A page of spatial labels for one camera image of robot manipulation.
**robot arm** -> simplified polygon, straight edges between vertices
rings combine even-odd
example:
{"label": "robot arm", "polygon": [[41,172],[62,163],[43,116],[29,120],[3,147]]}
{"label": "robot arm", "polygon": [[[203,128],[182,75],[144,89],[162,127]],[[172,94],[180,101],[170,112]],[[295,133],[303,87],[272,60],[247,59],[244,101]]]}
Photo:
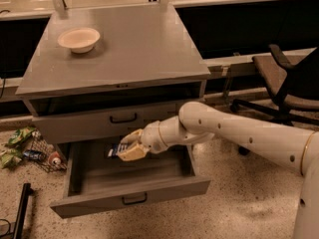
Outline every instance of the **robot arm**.
{"label": "robot arm", "polygon": [[150,123],[123,138],[122,143],[129,147],[118,156],[135,160],[172,145],[205,142],[215,134],[305,176],[293,238],[317,238],[319,132],[230,115],[190,102],[180,108],[178,116]]}

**open drawer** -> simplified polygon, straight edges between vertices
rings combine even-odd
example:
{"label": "open drawer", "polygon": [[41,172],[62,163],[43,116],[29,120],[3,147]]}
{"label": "open drawer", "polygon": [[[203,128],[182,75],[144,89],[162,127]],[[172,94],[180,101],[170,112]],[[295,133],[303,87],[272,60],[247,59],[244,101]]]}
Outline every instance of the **open drawer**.
{"label": "open drawer", "polygon": [[197,175],[191,147],[123,162],[107,158],[117,137],[72,143],[64,197],[51,208],[61,218],[204,194],[210,179]]}

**trash on floor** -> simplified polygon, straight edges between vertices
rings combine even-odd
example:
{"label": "trash on floor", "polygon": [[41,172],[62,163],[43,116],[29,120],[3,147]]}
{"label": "trash on floor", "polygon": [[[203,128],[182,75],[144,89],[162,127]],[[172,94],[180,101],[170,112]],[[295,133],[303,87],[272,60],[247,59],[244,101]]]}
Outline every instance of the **trash on floor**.
{"label": "trash on floor", "polygon": [[1,168],[14,168],[22,161],[22,153],[19,149],[7,149],[0,153]]}
{"label": "trash on floor", "polygon": [[31,126],[17,129],[9,138],[8,142],[2,144],[0,149],[0,162],[2,168],[14,168],[21,161],[33,162],[46,172],[66,170],[67,162],[48,144],[40,132]]}

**cable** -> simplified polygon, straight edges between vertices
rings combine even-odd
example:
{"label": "cable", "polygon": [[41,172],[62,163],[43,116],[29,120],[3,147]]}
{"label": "cable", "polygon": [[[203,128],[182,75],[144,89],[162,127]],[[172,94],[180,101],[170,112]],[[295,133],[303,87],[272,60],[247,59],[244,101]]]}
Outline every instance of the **cable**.
{"label": "cable", "polygon": [[7,222],[7,223],[8,223],[8,230],[7,230],[4,234],[0,235],[0,238],[1,238],[1,237],[4,237],[4,236],[10,234],[10,231],[11,231],[11,223],[10,223],[8,220],[6,220],[6,219],[0,219],[0,221],[4,221],[4,222]]}

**gray dresser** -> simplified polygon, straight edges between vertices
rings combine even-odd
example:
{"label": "gray dresser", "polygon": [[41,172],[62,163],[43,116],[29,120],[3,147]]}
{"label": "gray dresser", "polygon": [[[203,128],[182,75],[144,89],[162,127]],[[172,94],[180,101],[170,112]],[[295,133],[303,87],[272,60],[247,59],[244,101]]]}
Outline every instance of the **gray dresser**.
{"label": "gray dresser", "polygon": [[[91,27],[94,50],[73,54],[61,33]],[[171,5],[53,14],[16,95],[47,142],[68,159],[62,218],[203,194],[191,147],[134,162],[108,159],[113,143],[200,100],[210,73]]]}

